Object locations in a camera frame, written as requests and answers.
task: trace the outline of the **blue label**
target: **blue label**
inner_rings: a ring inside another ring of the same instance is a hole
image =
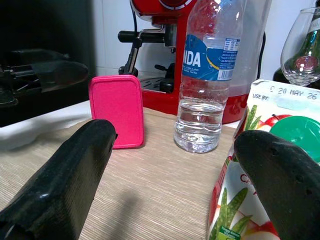
[[[226,38],[224,48],[207,48],[194,35],[186,36],[182,74],[208,81],[230,80],[236,64],[240,40]]]

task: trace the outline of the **dark bottle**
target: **dark bottle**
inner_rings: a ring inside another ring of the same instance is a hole
[[[315,6],[320,7],[320,0],[316,1]],[[319,14],[313,16],[310,31],[305,37],[302,47],[295,56],[290,58],[285,63],[286,69],[297,71],[297,69],[299,69],[303,64],[303,72],[305,74],[320,72],[320,31],[318,31],[319,29],[316,28],[313,29],[313,23],[316,23],[317,26],[319,25],[319,20],[316,21],[319,17]],[[289,81],[284,76],[281,68],[277,69],[277,71],[274,73],[273,80],[276,82],[289,84]],[[320,89],[320,80],[313,82],[306,87]]]

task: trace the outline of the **pink phone case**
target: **pink phone case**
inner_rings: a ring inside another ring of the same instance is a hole
[[[144,114],[141,85],[135,76],[97,76],[89,84],[93,119],[110,121],[118,134],[114,149],[144,144]]]

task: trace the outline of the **beige tablecloth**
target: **beige tablecloth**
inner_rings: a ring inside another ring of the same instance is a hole
[[[81,240],[206,238],[211,193],[234,129],[222,129],[215,151],[192,154],[173,141],[174,116],[145,108],[144,117],[145,146],[112,152]],[[0,153],[0,209],[83,124]]]

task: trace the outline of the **plastic water bottle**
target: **plastic water bottle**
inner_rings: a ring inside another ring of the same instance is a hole
[[[206,153],[219,142],[247,0],[197,0],[187,22],[176,144]]]

